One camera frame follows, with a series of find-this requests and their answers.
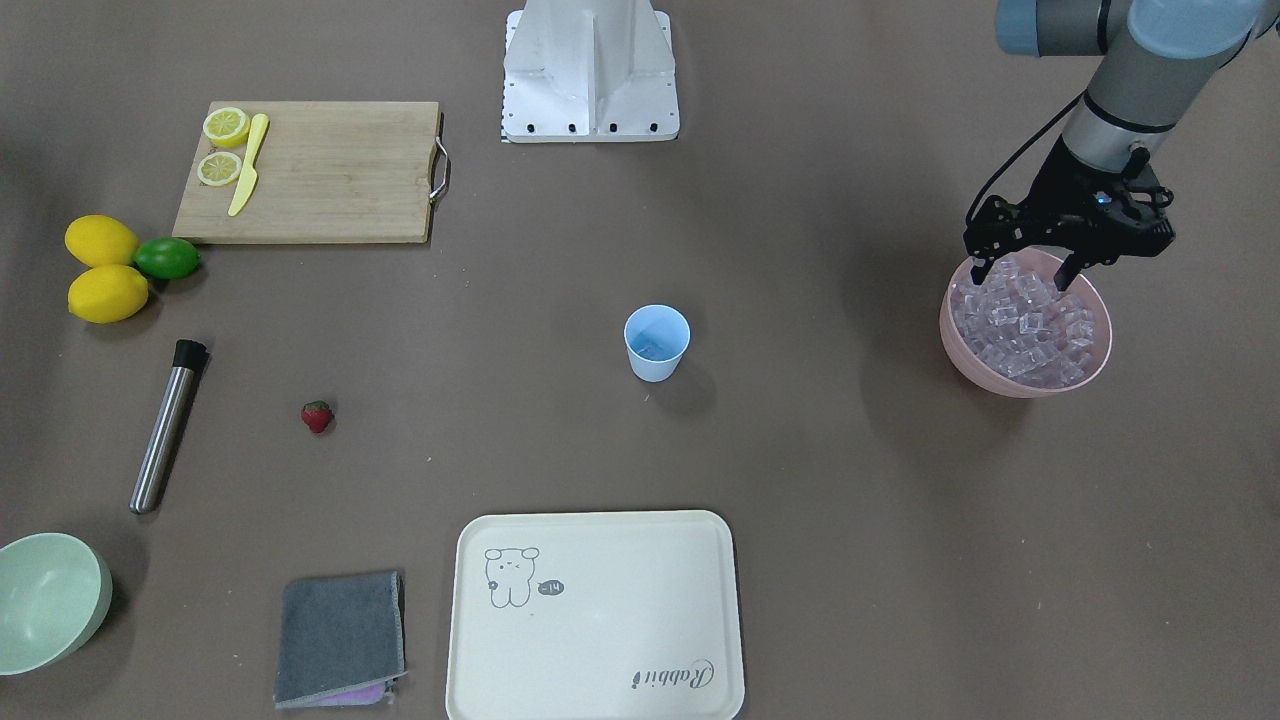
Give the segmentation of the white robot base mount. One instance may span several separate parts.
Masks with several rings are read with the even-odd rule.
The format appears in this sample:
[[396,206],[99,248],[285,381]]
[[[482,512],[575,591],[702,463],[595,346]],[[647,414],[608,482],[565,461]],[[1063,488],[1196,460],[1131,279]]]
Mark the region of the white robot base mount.
[[504,28],[503,141],[678,137],[672,24],[652,3],[527,1]]

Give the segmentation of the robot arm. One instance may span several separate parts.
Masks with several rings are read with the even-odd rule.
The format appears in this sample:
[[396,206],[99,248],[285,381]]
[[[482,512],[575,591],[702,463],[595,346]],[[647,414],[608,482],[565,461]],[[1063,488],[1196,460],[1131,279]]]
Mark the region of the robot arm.
[[1057,290],[1087,268],[1165,251],[1172,191],[1151,158],[1215,73],[1276,27],[1275,1],[1001,1],[1004,51],[1100,65],[1056,114],[1062,132],[1027,196],[975,196],[963,236],[973,283],[1030,246],[1066,251]]

